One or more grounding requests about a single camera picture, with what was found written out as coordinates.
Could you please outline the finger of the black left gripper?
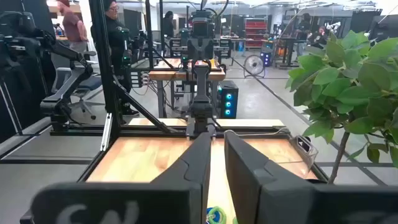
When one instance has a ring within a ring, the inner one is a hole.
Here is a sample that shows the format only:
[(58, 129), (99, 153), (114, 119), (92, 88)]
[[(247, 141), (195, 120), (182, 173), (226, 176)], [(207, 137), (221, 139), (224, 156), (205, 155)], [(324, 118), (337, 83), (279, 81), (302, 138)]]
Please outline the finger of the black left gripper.
[(190, 60), (199, 60), (201, 47), (199, 46), (198, 39), (188, 39), (187, 41), (188, 58)]
[(211, 60), (213, 58), (213, 39), (201, 39), (201, 60)]

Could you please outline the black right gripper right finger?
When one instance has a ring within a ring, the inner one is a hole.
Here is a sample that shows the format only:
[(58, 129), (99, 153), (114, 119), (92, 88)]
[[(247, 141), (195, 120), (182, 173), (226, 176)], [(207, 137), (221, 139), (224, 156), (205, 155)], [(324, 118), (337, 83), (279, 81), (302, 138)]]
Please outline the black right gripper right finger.
[(239, 223), (397, 223), (397, 187), (314, 184), (237, 134), (224, 134), (226, 175)]

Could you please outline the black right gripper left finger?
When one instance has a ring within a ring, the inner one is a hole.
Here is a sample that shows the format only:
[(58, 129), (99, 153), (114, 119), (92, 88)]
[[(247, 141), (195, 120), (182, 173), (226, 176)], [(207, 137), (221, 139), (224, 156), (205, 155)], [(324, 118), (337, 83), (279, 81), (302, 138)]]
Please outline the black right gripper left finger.
[(34, 223), (205, 223), (210, 179), (210, 133), (150, 183), (69, 182), (33, 198)]

